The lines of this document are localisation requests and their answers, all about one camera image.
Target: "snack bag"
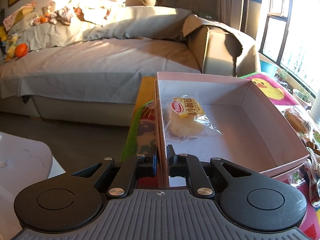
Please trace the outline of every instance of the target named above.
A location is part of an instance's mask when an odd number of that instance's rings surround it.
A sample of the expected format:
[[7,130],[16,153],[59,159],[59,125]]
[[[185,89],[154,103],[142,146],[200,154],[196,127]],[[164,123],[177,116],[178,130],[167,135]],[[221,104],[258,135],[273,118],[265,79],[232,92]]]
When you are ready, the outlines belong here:
[[309,114],[299,111],[294,106],[282,111],[282,114],[304,144],[320,155],[320,132]]
[[199,136],[216,136],[221,132],[212,125],[197,101],[197,95],[173,98],[167,106],[165,131],[169,139],[185,141]]

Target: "plastic bread wrapper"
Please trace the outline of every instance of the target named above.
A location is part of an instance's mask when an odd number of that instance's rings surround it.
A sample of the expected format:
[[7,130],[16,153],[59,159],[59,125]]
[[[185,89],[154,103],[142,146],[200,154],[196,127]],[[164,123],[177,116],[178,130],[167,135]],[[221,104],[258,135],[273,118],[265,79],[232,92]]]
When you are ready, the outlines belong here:
[[209,120],[198,94],[168,98],[163,104],[166,140],[184,142],[200,137],[220,136],[221,131]]
[[281,113],[305,144],[311,141],[320,149],[320,130],[306,111],[292,106]]
[[304,163],[306,173],[309,177],[309,199],[314,208],[320,207],[320,156],[307,147],[310,158]]

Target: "yellow plush toy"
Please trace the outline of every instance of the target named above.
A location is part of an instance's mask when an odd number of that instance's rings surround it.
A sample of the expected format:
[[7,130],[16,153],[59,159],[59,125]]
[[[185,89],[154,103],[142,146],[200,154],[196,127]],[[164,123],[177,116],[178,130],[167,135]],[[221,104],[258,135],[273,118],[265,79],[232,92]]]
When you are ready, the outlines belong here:
[[6,54],[5,53],[5,45],[7,43],[7,40],[8,40],[8,35],[7,35],[6,30],[5,30],[4,25],[2,25],[2,26],[0,26],[0,49],[1,49],[3,57]]
[[20,38],[20,37],[17,34],[12,35],[12,38],[11,38],[12,44],[10,45],[10,47],[7,51],[7,56],[6,56],[5,61],[9,61],[10,59],[12,59],[14,57],[14,53],[15,53],[16,47],[17,47],[18,38]]

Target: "plastic bag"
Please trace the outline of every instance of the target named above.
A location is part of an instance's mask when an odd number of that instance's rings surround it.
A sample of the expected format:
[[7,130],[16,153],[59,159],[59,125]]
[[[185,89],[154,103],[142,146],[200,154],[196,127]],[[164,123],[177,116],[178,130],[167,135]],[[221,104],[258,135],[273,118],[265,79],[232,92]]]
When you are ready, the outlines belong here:
[[294,174],[292,174],[292,176],[290,176],[288,178],[288,182],[292,187],[299,187],[300,185],[302,185],[306,181],[304,180],[303,174],[299,169]]
[[307,145],[309,142],[312,142],[315,145],[313,150],[316,154],[320,155],[320,131],[310,115],[306,111],[300,111],[294,106],[281,113],[304,144]]
[[304,163],[306,172],[309,177],[309,199],[311,205],[315,208],[320,207],[320,180],[316,173],[315,167],[318,166],[316,159],[312,156],[312,151],[310,152],[311,159],[307,159]]
[[198,94],[172,98],[164,105],[164,131],[168,140],[186,141],[222,134],[206,116]]

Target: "ribbed gray plate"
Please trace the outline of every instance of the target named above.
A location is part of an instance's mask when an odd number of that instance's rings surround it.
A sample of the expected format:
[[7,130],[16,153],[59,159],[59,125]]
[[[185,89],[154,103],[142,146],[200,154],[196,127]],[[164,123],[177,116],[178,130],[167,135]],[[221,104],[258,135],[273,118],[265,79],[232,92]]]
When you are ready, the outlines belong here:
[[16,240],[300,240],[293,228],[260,234],[229,222],[211,200],[193,197],[186,189],[135,189],[131,196],[110,200],[92,223],[73,232],[43,234],[25,229]]

